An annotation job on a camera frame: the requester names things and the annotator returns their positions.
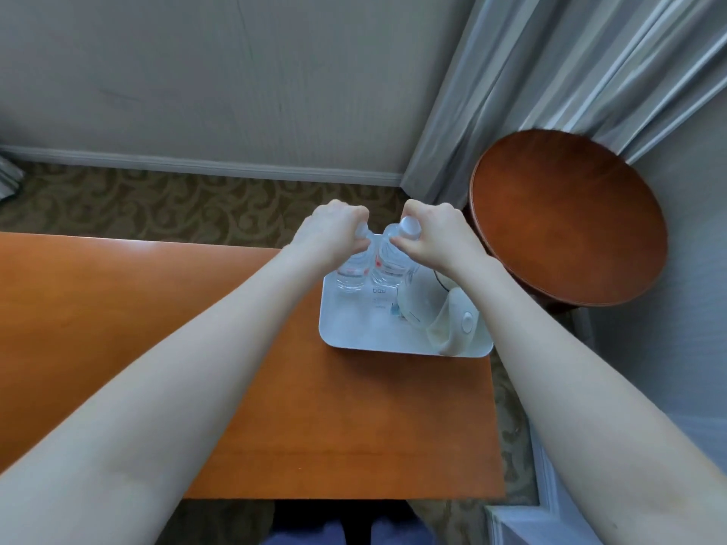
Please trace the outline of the person's legs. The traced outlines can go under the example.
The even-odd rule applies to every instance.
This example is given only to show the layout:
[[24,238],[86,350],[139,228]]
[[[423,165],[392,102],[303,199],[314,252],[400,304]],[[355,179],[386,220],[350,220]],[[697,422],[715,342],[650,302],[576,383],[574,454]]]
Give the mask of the person's legs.
[[260,545],[437,545],[405,500],[276,500]]

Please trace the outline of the person's left hand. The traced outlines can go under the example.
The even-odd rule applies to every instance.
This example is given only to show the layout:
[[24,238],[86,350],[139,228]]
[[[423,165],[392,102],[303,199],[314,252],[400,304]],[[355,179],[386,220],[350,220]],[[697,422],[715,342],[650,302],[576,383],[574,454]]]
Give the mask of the person's left hand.
[[323,204],[304,219],[286,247],[293,258],[305,269],[324,275],[338,269],[350,256],[360,251],[332,251],[329,246],[329,202]]

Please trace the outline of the white rectangular tray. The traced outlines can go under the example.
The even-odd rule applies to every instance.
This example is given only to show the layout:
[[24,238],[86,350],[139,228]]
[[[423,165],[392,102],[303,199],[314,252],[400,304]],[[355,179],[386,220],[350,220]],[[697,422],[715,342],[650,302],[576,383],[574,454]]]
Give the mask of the white rectangular tray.
[[[431,269],[418,265],[409,273],[420,267]],[[323,281],[318,326],[323,341],[343,349],[444,356],[435,353],[424,331],[390,316],[390,305],[397,302],[397,288],[369,282],[361,290],[349,293],[337,286],[335,274],[327,275]],[[464,354],[449,357],[485,357],[493,348],[494,341],[479,314],[470,346]]]

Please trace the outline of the white electric kettle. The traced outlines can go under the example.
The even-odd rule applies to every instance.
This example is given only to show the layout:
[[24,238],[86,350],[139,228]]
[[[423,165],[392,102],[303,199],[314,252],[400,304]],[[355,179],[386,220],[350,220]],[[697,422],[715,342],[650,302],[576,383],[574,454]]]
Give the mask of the white electric kettle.
[[452,279],[420,267],[397,288],[397,303],[405,320],[424,331],[436,354],[465,353],[476,335],[479,311]]

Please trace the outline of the person's right forearm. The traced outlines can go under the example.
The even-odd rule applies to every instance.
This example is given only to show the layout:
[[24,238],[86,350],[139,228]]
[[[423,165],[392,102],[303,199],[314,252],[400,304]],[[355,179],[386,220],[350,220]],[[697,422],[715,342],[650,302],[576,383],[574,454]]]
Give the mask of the person's right forearm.
[[473,300],[548,457],[605,545],[727,545],[727,475],[486,254],[445,273]]

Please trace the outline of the round wooden side table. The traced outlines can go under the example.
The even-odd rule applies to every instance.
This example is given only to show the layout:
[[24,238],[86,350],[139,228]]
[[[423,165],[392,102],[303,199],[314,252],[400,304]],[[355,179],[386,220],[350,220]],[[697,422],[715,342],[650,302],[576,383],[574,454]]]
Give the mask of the round wooden side table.
[[668,229],[647,183],[586,136],[530,129],[484,150],[467,215],[487,252],[546,311],[638,298],[668,258]]

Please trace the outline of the person's left forearm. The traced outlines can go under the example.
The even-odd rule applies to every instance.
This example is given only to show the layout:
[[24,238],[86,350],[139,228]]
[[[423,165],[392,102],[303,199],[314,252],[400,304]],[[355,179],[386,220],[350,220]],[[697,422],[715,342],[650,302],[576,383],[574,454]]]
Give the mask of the person's left forearm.
[[286,246],[92,395],[0,475],[0,545],[153,545],[327,272]]

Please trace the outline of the person's right hand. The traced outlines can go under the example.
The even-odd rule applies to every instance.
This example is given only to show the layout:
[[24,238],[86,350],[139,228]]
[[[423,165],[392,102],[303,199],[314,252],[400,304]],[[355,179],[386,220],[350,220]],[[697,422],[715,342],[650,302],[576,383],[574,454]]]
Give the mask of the person's right hand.
[[449,203],[429,205],[409,199],[402,217],[412,217],[421,226],[417,240],[402,236],[390,242],[409,258],[459,282],[466,273],[493,265],[482,243],[459,209]]

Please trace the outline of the grey curtain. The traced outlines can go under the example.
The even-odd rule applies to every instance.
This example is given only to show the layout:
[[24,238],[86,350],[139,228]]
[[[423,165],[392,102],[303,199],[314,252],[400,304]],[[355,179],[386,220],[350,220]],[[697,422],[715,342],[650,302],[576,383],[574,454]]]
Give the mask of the grey curtain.
[[459,208],[516,131],[586,136],[632,164],[727,89],[727,0],[476,0],[401,181]]

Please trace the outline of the clear plastic water bottle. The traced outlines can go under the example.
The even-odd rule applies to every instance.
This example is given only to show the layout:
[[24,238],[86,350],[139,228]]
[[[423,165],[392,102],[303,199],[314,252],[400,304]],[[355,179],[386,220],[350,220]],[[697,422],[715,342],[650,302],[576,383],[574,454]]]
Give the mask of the clear plastic water bottle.
[[415,263],[391,243],[393,237],[416,241],[422,232],[421,225],[413,216],[405,216],[398,223],[389,224],[381,235],[371,270],[371,280],[376,286],[396,288],[404,280]]
[[374,264],[375,243],[370,230],[356,232],[356,237],[368,239],[365,251],[350,256],[335,272],[337,286],[345,292],[361,290],[367,283],[369,273]]

